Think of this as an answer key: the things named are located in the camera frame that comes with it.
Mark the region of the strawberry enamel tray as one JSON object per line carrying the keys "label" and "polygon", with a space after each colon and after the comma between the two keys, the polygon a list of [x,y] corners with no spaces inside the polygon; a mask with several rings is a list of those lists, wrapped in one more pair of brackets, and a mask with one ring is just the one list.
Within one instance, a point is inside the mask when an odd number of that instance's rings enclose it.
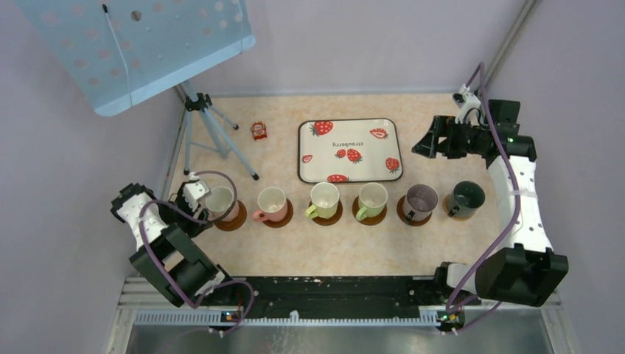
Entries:
{"label": "strawberry enamel tray", "polygon": [[396,124],[388,118],[308,120],[298,127],[300,181],[396,181],[403,175]]}

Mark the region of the pale pink mug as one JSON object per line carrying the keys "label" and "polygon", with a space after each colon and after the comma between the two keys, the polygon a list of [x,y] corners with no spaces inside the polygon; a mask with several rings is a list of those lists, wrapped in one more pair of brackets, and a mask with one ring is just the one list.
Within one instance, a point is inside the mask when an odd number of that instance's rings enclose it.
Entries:
{"label": "pale pink mug", "polygon": [[211,194],[205,198],[204,204],[209,211],[209,220],[211,221],[224,216],[223,222],[231,222],[240,212],[233,190],[225,186],[212,188]]}

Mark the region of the woven rattan coaster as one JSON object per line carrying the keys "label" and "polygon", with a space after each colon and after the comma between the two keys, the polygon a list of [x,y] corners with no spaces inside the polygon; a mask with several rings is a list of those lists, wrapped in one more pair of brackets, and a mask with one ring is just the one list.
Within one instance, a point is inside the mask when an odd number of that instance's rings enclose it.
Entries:
{"label": "woven rattan coaster", "polygon": [[456,221],[467,221],[476,212],[477,208],[469,206],[470,200],[464,195],[456,196],[452,193],[445,196],[443,200],[444,214]]}

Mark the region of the yellow green mug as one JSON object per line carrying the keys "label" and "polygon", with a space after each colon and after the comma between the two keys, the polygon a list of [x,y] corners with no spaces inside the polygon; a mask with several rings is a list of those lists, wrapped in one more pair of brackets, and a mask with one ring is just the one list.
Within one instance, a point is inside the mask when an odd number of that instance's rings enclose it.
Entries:
{"label": "yellow green mug", "polygon": [[320,182],[311,189],[310,199],[311,205],[305,211],[306,217],[330,219],[338,210],[340,193],[334,184]]}

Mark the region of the light green mug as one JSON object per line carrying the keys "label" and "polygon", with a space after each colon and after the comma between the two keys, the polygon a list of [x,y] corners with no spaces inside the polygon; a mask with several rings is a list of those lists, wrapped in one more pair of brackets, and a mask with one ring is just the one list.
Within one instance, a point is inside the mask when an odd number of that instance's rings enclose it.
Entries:
{"label": "light green mug", "polygon": [[355,218],[363,221],[377,217],[385,209],[387,201],[388,191],[383,185],[375,182],[363,185],[358,194]]}

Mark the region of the brown wooden coaster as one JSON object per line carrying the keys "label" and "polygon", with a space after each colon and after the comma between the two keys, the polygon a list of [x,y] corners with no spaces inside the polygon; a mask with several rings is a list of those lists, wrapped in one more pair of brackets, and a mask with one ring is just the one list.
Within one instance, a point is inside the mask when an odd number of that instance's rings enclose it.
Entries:
{"label": "brown wooden coaster", "polygon": [[375,225],[380,224],[380,223],[383,222],[384,218],[386,217],[388,207],[385,206],[384,209],[381,211],[381,213],[379,215],[374,216],[374,217],[367,217],[367,218],[364,218],[362,220],[358,220],[357,219],[357,213],[359,212],[359,210],[360,210],[359,198],[356,197],[353,200],[353,202],[352,202],[352,215],[353,215],[353,217],[360,224],[363,224],[363,225],[366,225],[366,226],[375,226]]}
{"label": "brown wooden coaster", "polygon": [[237,201],[235,207],[227,214],[227,216],[220,220],[215,221],[215,226],[225,232],[233,232],[239,229],[247,218],[247,209],[243,202]]}
{"label": "brown wooden coaster", "polygon": [[287,198],[284,206],[278,212],[272,213],[271,215],[274,217],[281,217],[281,219],[278,221],[267,219],[262,222],[264,225],[274,229],[282,228],[283,226],[288,225],[294,215],[294,208],[290,199]]}
{"label": "brown wooden coaster", "polygon": [[343,204],[341,201],[338,202],[337,204],[337,211],[336,213],[331,217],[331,218],[321,218],[318,213],[317,213],[317,209],[315,209],[310,215],[308,215],[307,217],[312,220],[314,223],[320,225],[320,226],[331,226],[336,224],[342,217],[343,214]]}
{"label": "brown wooden coaster", "polygon": [[408,218],[407,215],[403,212],[403,205],[405,200],[406,196],[404,195],[397,202],[397,215],[403,223],[412,227],[418,227],[423,226],[430,221],[430,219],[432,218],[432,213],[428,214],[426,218],[423,218],[419,221],[416,221],[414,218]]}

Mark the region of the purple mug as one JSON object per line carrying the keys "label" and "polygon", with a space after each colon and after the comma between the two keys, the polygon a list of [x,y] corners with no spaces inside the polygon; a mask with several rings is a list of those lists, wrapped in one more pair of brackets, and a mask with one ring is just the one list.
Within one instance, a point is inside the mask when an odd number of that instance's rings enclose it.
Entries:
{"label": "purple mug", "polygon": [[432,213],[439,201],[436,191],[425,184],[413,185],[405,196],[403,212],[408,218],[414,218],[416,221]]}

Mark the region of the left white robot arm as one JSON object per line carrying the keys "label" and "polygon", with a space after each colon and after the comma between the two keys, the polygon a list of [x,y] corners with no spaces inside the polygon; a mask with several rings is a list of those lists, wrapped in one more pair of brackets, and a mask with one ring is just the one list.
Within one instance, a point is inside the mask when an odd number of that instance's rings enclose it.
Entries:
{"label": "left white robot arm", "polygon": [[156,197],[142,184],[129,184],[111,202],[111,213],[126,223],[136,239],[130,264],[172,305],[203,301],[203,292],[219,305],[236,296],[236,285],[223,267],[213,263],[194,242],[211,228],[210,213],[201,200],[209,195],[204,182],[185,182],[174,201],[142,207]]}

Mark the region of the salmon pink mug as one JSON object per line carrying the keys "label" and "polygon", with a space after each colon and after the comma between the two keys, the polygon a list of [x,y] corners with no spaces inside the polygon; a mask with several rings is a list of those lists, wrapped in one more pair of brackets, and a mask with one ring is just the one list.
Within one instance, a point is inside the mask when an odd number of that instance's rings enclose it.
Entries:
{"label": "salmon pink mug", "polygon": [[278,187],[267,187],[258,195],[259,209],[252,218],[258,222],[279,222],[287,215],[287,198],[283,190]]}

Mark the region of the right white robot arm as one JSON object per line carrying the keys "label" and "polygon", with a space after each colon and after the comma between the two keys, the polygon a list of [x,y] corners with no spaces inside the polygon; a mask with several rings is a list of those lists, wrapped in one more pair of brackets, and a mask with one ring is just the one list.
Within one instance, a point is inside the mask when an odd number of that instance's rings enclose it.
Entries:
{"label": "right white robot arm", "polygon": [[490,100],[487,122],[472,125],[452,116],[435,116],[413,153],[433,159],[478,155],[486,162],[497,196],[502,235],[475,265],[443,262],[432,284],[434,298],[451,304],[462,291],[481,299],[541,307],[569,270],[545,233],[535,188],[537,150],[519,133],[520,102]]}

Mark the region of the dark green mug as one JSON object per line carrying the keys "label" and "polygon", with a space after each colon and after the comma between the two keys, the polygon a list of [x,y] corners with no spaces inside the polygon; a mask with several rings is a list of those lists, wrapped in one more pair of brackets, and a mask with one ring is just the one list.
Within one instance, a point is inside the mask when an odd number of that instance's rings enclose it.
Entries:
{"label": "dark green mug", "polygon": [[472,181],[461,181],[447,196],[444,206],[446,214],[458,221],[470,219],[486,200],[485,192],[479,184]]}

